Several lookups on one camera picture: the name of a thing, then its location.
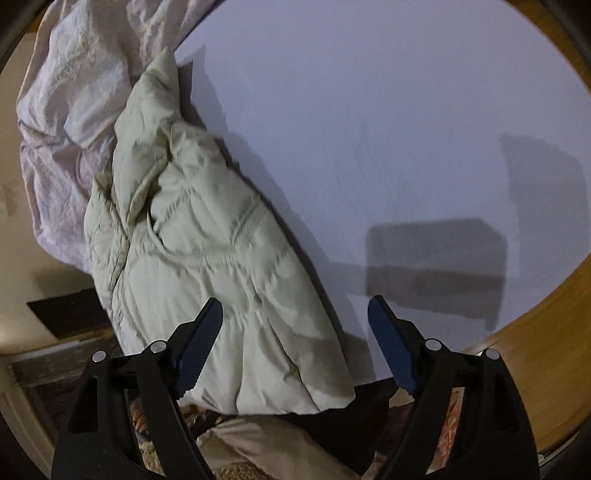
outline puffer jacket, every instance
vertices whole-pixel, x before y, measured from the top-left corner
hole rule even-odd
[[[355,393],[335,330],[271,211],[180,115],[164,50],[115,125],[85,217],[92,275],[126,355],[210,297],[222,330],[188,400],[225,414],[317,413]]]

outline fabric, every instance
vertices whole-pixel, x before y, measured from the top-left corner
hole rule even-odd
[[[203,459],[220,480],[358,480],[359,476],[275,417],[240,417],[197,439]],[[165,475],[152,442],[140,446],[144,465]]]
[[[56,0],[17,100],[22,174],[37,242],[89,271],[83,236],[93,176],[110,167],[134,81],[215,0]]]
[[[162,52],[117,120],[113,173],[85,218],[92,275],[126,355],[210,297],[224,321],[188,400],[225,414],[311,414],[354,390],[336,332],[271,211],[206,131],[184,122]]]

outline metal screw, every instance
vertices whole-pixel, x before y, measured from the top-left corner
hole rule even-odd
[[[92,355],[92,361],[96,364],[102,362],[105,358],[107,358],[107,354],[103,350],[98,350]]]
[[[164,352],[166,350],[166,342],[163,340],[158,340],[157,342],[154,342],[152,345],[150,345],[150,350],[152,353]]]
[[[494,348],[487,348],[485,355],[491,360],[498,360],[499,358],[501,358],[501,354]]]
[[[430,338],[425,342],[425,346],[428,350],[431,350],[432,352],[437,352],[438,350],[441,350],[441,347],[443,345],[439,340],[435,340],[435,338]]]

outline wooden panel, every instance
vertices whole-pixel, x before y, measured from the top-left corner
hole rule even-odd
[[[554,42],[591,89],[590,71],[546,8],[536,0],[510,3]],[[472,351],[489,346],[501,352],[513,375],[538,451],[565,441],[591,414],[591,257],[540,305]]]

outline beige cloth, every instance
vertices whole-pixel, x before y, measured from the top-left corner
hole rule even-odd
[[[85,219],[96,291],[126,355],[216,297],[224,321],[186,401],[225,414],[318,413],[355,397],[336,332],[258,193],[180,115],[163,51],[117,120],[113,174]]]
[[[219,479],[359,480],[306,432],[275,417],[227,421],[201,435],[197,446]],[[151,443],[142,445],[142,455],[151,470],[164,473]]]

